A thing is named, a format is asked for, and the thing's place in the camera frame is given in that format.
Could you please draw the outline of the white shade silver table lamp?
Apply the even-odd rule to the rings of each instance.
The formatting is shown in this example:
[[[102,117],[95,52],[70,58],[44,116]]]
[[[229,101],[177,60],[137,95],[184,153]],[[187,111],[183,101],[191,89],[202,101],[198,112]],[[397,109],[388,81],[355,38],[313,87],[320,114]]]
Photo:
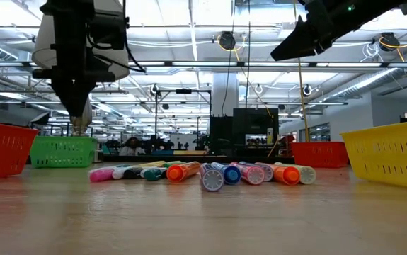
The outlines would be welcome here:
[[[120,0],[46,0],[32,60],[67,110],[72,134],[92,121],[90,93],[99,83],[127,77],[129,19]]]

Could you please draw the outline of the pink-capped thin marker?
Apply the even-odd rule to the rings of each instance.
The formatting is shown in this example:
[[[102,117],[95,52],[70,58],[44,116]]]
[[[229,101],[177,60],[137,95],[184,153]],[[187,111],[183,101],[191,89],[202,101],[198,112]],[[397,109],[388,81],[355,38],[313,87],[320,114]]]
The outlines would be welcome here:
[[[88,178],[92,183],[113,180],[114,167],[103,167],[99,169],[90,170]]]

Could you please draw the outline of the purple fat marker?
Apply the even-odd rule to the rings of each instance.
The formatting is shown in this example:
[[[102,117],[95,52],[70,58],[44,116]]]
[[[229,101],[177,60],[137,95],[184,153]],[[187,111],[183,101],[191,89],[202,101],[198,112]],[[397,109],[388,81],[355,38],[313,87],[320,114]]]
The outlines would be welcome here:
[[[205,191],[217,192],[224,185],[224,176],[220,170],[208,163],[200,165],[200,184]]]

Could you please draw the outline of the black aluminium table frame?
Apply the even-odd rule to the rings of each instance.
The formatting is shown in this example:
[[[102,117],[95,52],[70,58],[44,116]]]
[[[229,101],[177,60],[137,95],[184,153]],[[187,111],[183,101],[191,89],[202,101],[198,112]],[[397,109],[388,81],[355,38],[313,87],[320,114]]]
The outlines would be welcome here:
[[[294,164],[295,158],[294,157],[223,157],[223,156],[196,156],[196,155],[178,155],[178,156],[171,156],[171,155],[141,155],[141,156],[114,156],[114,155],[105,155],[103,156],[104,162],[131,162],[131,163],[150,163],[150,162],[157,162],[157,161],[165,161],[165,162],[174,162],[174,161],[181,161],[181,162],[200,162],[200,163],[211,163],[211,162],[219,162],[219,163],[231,163],[231,162],[264,162],[264,163],[275,163],[275,162],[282,162],[286,164]],[[80,165],[80,161],[74,160],[73,162],[70,161],[63,161],[58,163],[52,163],[50,159],[46,160],[39,160],[37,163],[36,159],[31,159],[28,156],[26,160],[26,164],[32,164],[33,166],[38,167],[87,167],[92,164],[93,160],[90,159],[88,163],[84,162]]]

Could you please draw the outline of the pale yellow-green highlighter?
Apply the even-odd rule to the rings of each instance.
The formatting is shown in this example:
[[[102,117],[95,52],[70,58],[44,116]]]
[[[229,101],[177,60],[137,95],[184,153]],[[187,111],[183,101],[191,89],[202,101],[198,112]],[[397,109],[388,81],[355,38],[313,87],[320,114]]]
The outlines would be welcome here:
[[[316,181],[316,170],[310,166],[302,166],[296,164],[284,164],[281,162],[275,162],[278,166],[292,166],[300,172],[299,182],[304,185],[311,185]]]

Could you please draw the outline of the pink fat marker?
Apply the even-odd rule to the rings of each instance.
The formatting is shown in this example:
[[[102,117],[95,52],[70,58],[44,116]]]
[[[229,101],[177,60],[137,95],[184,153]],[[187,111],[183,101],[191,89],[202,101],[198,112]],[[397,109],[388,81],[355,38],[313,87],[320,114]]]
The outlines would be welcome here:
[[[265,180],[265,172],[259,166],[238,162],[232,162],[230,165],[238,168],[241,172],[241,179],[250,185],[261,185]]]

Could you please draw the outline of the red plastic basket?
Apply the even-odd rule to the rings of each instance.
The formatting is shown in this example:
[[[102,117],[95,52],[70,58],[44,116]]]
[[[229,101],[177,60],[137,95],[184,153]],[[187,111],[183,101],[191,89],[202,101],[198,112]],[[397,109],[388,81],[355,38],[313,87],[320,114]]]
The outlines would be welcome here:
[[[37,134],[35,129],[0,124],[0,178],[23,171]]]
[[[314,168],[340,168],[348,165],[343,142],[293,142],[295,164]]]

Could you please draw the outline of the black metal frame stand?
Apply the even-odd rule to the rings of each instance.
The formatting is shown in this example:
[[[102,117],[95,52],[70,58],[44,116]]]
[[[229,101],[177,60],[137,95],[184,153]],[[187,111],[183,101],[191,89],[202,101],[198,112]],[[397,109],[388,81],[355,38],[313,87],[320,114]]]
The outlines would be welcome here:
[[[159,100],[159,94],[164,92],[165,94],[161,97]],[[169,89],[169,90],[161,90],[157,89],[155,96],[154,96],[154,106],[155,106],[155,112],[154,112],[154,140],[158,140],[158,107],[159,103],[162,102],[163,99],[165,99],[170,93],[175,93],[175,94],[192,94],[192,93],[197,93],[210,107],[209,113],[199,113],[199,116],[197,119],[200,119],[203,114],[207,114],[211,118],[212,116],[212,91],[211,90],[201,90],[201,89]],[[209,100],[207,100],[202,93],[208,93],[209,94]],[[205,147],[204,142],[201,141],[200,136],[198,135],[200,129],[199,129],[199,124],[197,124],[197,133],[196,133],[196,141],[197,141],[197,147],[196,150],[198,149],[209,149],[209,145]]]

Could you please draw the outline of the orange fat marker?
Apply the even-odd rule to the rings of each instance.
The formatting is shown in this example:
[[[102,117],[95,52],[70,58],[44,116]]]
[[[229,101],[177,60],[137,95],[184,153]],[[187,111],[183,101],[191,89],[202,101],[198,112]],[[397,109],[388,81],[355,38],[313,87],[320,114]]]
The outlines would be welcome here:
[[[192,161],[184,164],[174,164],[168,167],[166,178],[171,182],[181,182],[196,175],[200,170],[200,163]]]
[[[297,185],[300,181],[300,172],[296,167],[293,166],[285,166],[285,165],[274,165],[274,164],[266,164],[257,162],[257,164],[261,166],[267,166],[273,170],[273,178],[276,182],[294,186]]]

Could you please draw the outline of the teal-capped thin marker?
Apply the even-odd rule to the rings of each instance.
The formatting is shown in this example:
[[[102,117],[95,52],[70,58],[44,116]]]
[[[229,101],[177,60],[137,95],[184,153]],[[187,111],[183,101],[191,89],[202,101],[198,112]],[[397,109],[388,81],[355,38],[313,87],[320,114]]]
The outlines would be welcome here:
[[[147,181],[158,181],[166,178],[167,168],[165,167],[150,167],[141,171],[141,177]]]

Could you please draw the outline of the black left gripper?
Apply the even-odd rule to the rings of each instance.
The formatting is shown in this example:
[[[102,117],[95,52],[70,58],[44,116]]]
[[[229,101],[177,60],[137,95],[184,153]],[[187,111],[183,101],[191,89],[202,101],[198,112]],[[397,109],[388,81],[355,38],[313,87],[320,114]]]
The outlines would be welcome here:
[[[42,17],[32,60],[39,66],[33,71],[35,78],[85,81],[79,84],[76,96],[66,84],[52,83],[55,94],[73,117],[91,115],[89,94],[95,82],[115,81],[108,65],[87,48],[86,22],[74,14]]]

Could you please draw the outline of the yellow plastic basket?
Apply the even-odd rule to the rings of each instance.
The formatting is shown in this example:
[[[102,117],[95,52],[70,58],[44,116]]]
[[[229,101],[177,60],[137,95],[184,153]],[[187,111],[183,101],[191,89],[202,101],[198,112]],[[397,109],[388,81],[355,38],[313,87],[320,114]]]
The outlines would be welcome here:
[[[356,177],[407,187],[407,123],[344,132]]]

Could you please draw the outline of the person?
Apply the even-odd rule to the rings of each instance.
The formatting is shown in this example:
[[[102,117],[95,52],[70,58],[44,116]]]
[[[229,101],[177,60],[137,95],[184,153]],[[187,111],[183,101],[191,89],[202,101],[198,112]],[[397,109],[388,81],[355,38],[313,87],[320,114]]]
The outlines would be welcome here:
[[[136,137],[131,137],[122,143],[119,152],[120,156],[138,156],[142,154],[145,154],[145,150],[142,148],[141,142]]]

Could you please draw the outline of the green plastic basket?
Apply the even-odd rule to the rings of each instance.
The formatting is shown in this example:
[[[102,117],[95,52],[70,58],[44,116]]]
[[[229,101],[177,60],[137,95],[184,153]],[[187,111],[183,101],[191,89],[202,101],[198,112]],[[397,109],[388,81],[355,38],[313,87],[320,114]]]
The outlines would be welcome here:
[[[37,136],[30,161],[35,168],[84,168],[93,163],[96,144],[92,137]]]

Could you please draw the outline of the black-capped thin marker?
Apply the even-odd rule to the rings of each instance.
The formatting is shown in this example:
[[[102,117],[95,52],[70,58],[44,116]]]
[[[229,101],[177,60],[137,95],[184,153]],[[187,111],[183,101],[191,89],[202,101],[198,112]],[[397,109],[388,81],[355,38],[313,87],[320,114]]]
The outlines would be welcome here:
[[[143,168],[141,166],[117,167],[112,173],[112,178],[120,179],[139,179]]]

